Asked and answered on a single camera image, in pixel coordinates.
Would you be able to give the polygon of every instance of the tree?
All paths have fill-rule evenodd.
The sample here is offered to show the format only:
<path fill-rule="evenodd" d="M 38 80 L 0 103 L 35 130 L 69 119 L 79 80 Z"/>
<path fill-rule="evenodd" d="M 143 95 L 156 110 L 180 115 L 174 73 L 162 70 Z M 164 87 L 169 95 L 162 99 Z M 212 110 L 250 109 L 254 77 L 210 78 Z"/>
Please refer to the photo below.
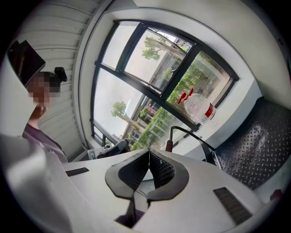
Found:
<path fill-rule="evenodd" d="M 144 117 L 148 112 L 150 112 L 150 111 L 146 107 L 144 107 L 140 112 L 140 116 Z"/>
<path fill-rule="evenodd" d="M 130 140 L 133 138 L 133 133 L 130 133 L 128 136 L 127 136 L 127 139 Z"/>
<path fill-rule="evenodd" d="M 186 52 L 178 46 L 167 45 L 166 39 L 164 38 L 155 39 L 154 37 L 147 36 L 144 43 L 147 49 L 142 51 L 142 56 L 148 60 L 154 59 L 155 61 L 158 61 L 160 59 L 160 55 L 158 53 L 160 50 L 167 51 L 181 60 L 183 60 L 186 55 Z"/>
<path fill-rule="evenodd" d="M 185 48 L 185 47 L 180 47 L 184 52 L 186 52 L 187 51 L 187 48 Z"/>
<path fill-rule="evenodd" d="M 137 149 L 150 147 L 153 143 L 156 143 L 159 140 L 159 138 L 156 135 L 160 134 L 160 129 L 157 127 L 151 129 L 153 124 L 155 123 L 156 126 L 159 126 L 164 130 L 168 131 L 169 128 L 168 127 L 164 128 L 163 122 L 169 123 L 173 120 L 173 118 L 174 118 L 173 115 L 171 115 L 164 108 L 160 107 L 159 110 L 154 115 L 154 117 L 152 118 L 149 125 L 145 128 L 144 133 L 142 133 L 142 135 L 139 136 L 138 140 L 133 144 L 133 147 L 130 150 L 134 151 Z"/>
<path fill-rule="evenodd" d="M 168 69 L 166 69 L 165 71 L 164 71 L 164 73 L 162 74 L 162 78 L 163 79 L 165 79 L 165 80 L 167 80 L 167 81 L 169 81 L 170 79 L 171 79 L 171 77 L 172 77 L 172 68 L 171 67 L 169 67 Z"/>
<path fill-rule="evenodd" d="M 182 93 L 185 92 L 186 94 L 188 94 L 191 88 L 194 89 L 194 93 L 200 93 L 201 89 L 203 90 L 209 83 L 209 76 L 207 75 L 207 73 L 211 73 L 211 71 L 209 71 L 208 68 L 205 67 L 201 60 L 210 63 L 210 65 L 214 66 L 216 69 L 219 68 L 218 65 L 209 56 L 200 52 L 199 56 L 194 59 L 186 73 L 183 75 L 183 77 L 167 99 L 167 101 L 171 105 L 175 106 L 184 114 L 186 114 L 184 104 L 181 103 L 180 105 L 178 105 L 178 101 Z"/>
<path fill-rule="evenodd" d="M 126 108 L 126 104 L 124 102 L 115 102 L 112 107 L 113 109 L 111 111 L 111 114 L 113 117 L 118 116 L 141 133 L 145 131 L 144 128 L 140 127 L 135 121 L 131 120 L 126 113 L 124 113 Z"/>

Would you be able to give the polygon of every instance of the white panel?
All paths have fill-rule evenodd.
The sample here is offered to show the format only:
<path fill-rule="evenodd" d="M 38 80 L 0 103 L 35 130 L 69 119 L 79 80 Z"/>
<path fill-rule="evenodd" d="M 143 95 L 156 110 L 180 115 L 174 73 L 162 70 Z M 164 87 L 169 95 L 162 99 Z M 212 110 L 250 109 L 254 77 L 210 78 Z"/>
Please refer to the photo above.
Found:
<path fill-rule="evenodd" d="M 67 176 L 67 174 L 64 172 L 64 169 L 59 162 L 58 158 L 54 154 L 49 154 L 47 156 L 47 164 L 50 169 L 51 173 L 51 180 L 52 185 L 54 188 L 54 192 L 57 194 L 57 197 L 59 198 L 60 203 L 62 203 L 65 206 L 66 213 L 68 213 L 70 222 L 71 222 L 71 228 L 68 230 L 68 232 L 84 232 L 84 233 L 134 233 L 135 231 L 132 231 L 131 229 L 124 227 L 123 225 L 117 223 L 116 221 L 111 220 L 110 218 L 106 218 L 101 211 L 98 210 L 103 209 L 107 210 L 108 207 L 116 208 L 114 205 L 108 205 L 107 199 L 97 198 L 94 202 L 91 202 L 86 196 L 84 197 L 82 194 L 80 194 L 80 191 L 76 188 L 76 186 L 71 182 L 70 178 Z M 71 166 L 74 165 L 80 165 L 84 164 L 84 162 L 70 162 L 67 163 Z M 98 166 L 94 163 L 94 166 L 89 167 L 89 170 L 98 170 Z M 94 187 L 99 187 L 99 181 L 105 183 L 105 179 L 97 179 L 97 183 L 95 182 L 95 177 L 92 176 L 91 182 L 94 184 Z M 107 194 L 113 195 L 111 190 L 110 192 L 104 193 L 104 196 L 106 197 Z M 117 203 L 124 203 L 122 206 L 118 205 L 119 208 L 128 206 L 128 202 L 125 200 L 122 200 L 120 198 L 115 198 L 115 202 Z"/>
<path fill-rule="evenodd" d="M 77 48 L 79 42 L 79 35 L 59 32 L 59 31 L 38 31 L 21 33 L 18 36 L 19 42 L 27 40 L 29 44 L 38 49 L 45 45 L 51 46 L 72 46 Z"/>
<path fill-rule="evenodd" d="M 48 132 L 49 130 L 51 130 L 51 128 L 54 128 L 55 126 L 57 126 L 58 122 L 62 122 L 62 119 L 68 119 L 69 117 L 73 116 L 73 114 L 74 114 L 73 109 L 70 109 L 68 111 L 65 111 L 55 116 L 54 118 L 51 118 L 42 122 L 41 124 L 39 124 L 39 127 L 41 130 L 45 130 L 46 132 Z"/>
<path fill-rule="evenodd" d="M 73 84 L 73 98 L 74 98 L 73 104 L 74 104 L 74 108 L 75 108 L 75 116 L 76 116 L 76 120 L 78 122 L 79 130 L 81 132 L 82 140 L 86 141 L 88 143 L 88 145 L 93 147 L 93 148 L 99 148 L 100 145 L 98 143 L 96 143 L 94 138 L 90 134 L 87 135 L 85 132 L 85 128 L 87 128 L 87 125 L 90 125 L 90 123 L 88 121 L 89 118 L 87 117 L 88 116 L 87 114 L 86 114 L 85 118 L 83 118 L 83 115 L 81 115 L 81 110 L 80 110 L 80 108 L 81 108 L 81 106 L 80 106 L 81 94 L 79 94 L 79 92 L 80 92 L 79 86 L 81 86 L 81 84 L 79 84 L 81 82 L 81 80 L 80 80 L 81 64 L 83 63 L 83 58 L 84 58 L 85 49 L 87 47 L 87 42 L 91 36 L 93 29 L 95 28 L 95 26 L 97 24 L 99 18 L 101 17 L 101 15 L 105 11 L 105 9 L 108 7 L 108 5 L 112 2 L 112 0 L 94 0 L 94 1 L 95 2 L 97 1 L 98 3 L 100 3 L 100 6 L 98 9 L 96 9 L 94 14 L 92 15 L 90 22 L 88 22 L 87 28 L 86 28 L 86 30 L 84 30 L 84 33 L 83 33 L 82 38 L 80 40 L 80 43 L 79 43 L 79 46 L 78 46 L 78 49 L 76 52 L 76 57 L 75 57 L 75 64 L 74 64 L 74 68 L 73 68 L 74 71 L 73 71 L 73 75 L 72 75 L 72 84 Z"/>
<path fill-rule="evenodd" d="M 35 16 L 34 20 L 27 21 L 27 27 L 23 29 L 23 32 L 34 32 L 45 28 L 45 30 L 49 31 L 61 31 L 81 35 L 85 26 L 85 23 L 62 17 Z"/>
<path fill-rule="evenodd" d="M 90 99 L 93 74 L 95 70 L 94 62 L 98 58 L 98 54 L 103 45 L 105 38 L 107 37 L 111 27 L 113 26 L 113 18 L 109 14 L 102 16 L 99 20 L 97 27 L 94 28 L 88 44 L 86 46 L 84 57 L 80 68 L 80 87 L 79 87 L 79 102 L 80 102 L 80 116 L 84 129 L 85 138 L 94 145 L 94 148 L 98 148 L 97 143 L 93 142 L 92 131 L 90 125 Z"/>
<path fill-rule="evenodd" d="M 92 0 L 47 0 L 47 3 L 66 5 L 68 7 L 74 7 L 80 9 L 83 12 L 93 13 L 98 4 Z"/>
<path fill-rule="evenodd" d="M 45 0 L 25 20 L 17 40 L 27 40 L 46 61 L 42 71 L 64 67 L 68 81 L 39 121 L 40 129 L 59 143 L 67 157 L 80 150 L 82 140 L 72 103 L 72 71 L 80 38 L 99 3 L 93 0 Z"/>
<path fill-rule="evenodd" d="M 129 152 L 105 159 L 70 162 L 63 164 L 63 168 L 65 171 L 77 169 L 83 167 L 83 165 L 88 168 L 90 172 L 85 172 L 81 176 L 71 176 L 70 180 L 90 202 L 96 213 L 100 212 L 109 219 L 116 219 L 126 213 L 129 203 L 128 200 L 114 196 L 113 192 L 106 185 L 104 179 L 105 173 L 109 167 L 131 157 L 135 153 Z"/>
<path fill-rule="evenodd" d="M 34 10 L 33 16 L 62 17 L 65 19 L 73 20 L 84 24 L 86 24 L 90 18 L 90 15 L 84 14 L 83 12 L 72 9 L 70 7 L 45 4 L 45 2 Z"/>

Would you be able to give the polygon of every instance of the window frame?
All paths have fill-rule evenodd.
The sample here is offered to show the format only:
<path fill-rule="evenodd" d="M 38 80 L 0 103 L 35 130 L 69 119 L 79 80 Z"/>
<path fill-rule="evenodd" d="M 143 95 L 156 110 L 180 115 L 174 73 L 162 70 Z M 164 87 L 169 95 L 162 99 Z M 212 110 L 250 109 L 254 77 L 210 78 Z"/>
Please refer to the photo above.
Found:
<path fill-rule="evenodd" d="M 167 102 L 168 97 L 175 89 L 176 85 L 179 83 L 185 72 L 190 67 L 193 60 L 196 58 L 198 53 L 200 51 L 206 53 L 211 59 L 213 59 L 231 78 L 231 82 L 229 83 L 229 86 L 226 90 L 223 91 L 221 94 L 220 99 L 215 104 L 215 107 L 218 107 L 225 97 L 228 95 L 231 88 L 234 86 L 235 82 L 239 80 L 239 77 L 234 72 L 234 70 L 230 67 L 230 65 L 213 49 L 211 49 L 208 45 L 206 45 L 204 42 L 200 41 L 196 37 L 181 31 L 177 28 L 164 25 L 157 22 L 152 21 L 146 21 L 146 20 L 114 20 L 113 26 L 110 29 L 103 46 L 100 50 L 100 54 L 97 58 L 97 61 L 95 61 L 95 71 L 93 76 L 93 82 L 92 82 L 92 90 L 91 90 L 91 103 L 90 103 L 90 122 L 91 122 L 91 130 L 92 130 L 92 136 L 93 138 L 101 145 L 105 145 L 105 139 L 108 138 L 113 144 L 117 143 L 117 140 L 113 138 L 112 135 L 109 134 L 96 120 L 94 120 L 94 101 L 95 101 L 95 91 L 96 91 L 96 85 L 98 81 L 98 75 L 100 69 L 103 69 L 112 75 L 114 75 L 116 78 L 121 79 L 122 81 L 126 82 L 133 88 L 140 91 L 142 94 L 159 104 L 161 107 L 163 107 L 165 110 L 167 110 L 169 113 L 171 113 L 174 117 L 182 121 L 184 124 L 186 124 L 190 129 L 191 132 L 196 132 L 199 129 L 199 124 L 193 123 L 191 119 L 189 119 L 186 115 L 179 112 L 175 107 L 173 107 L 171 104 Z M 111 41 L 112 36 L 114 35 L 116 29 L 119 25 L 133 25 L 137 24 L 135 30 L 133 31 L 132 35 L 130 36 L 129 40 L 127 41 L 121 56 L 118 60 L 118 63 L 116 65 L 116 69 L 113 67 L 110 67 L 104 63 L 102 63 L 103 57 L 106 53 L 106 50 L 108 48 L 108 45 Z M 144 32 L 149 29 L 152 31 L 152 29 L 164 31 L 165 33 L 170 33 L 177 38 L 180 38 L 184 41 L 187 41 L 192 44 L 192 47 L 187 52 L 185 58 L 181 61 L 177 69 L 173 72 L 171 79 L 168 81 L 166 86 L 163 90 L 159 90 L 158 88 L 154 87 L 153 85 L 142 81 L 140 78 L 135 77 L 132 74 L 128 74 L 125 72 L 125 68 L 128 64 L 128 61 L 134 51 L 135 46 L 140 41 L 140 38 L 143 36 Z M 96 136 L 96 133 L 94 131 L 94 126 L 103 133 L 102 141 L 99 139 L 99 137 Z"/>

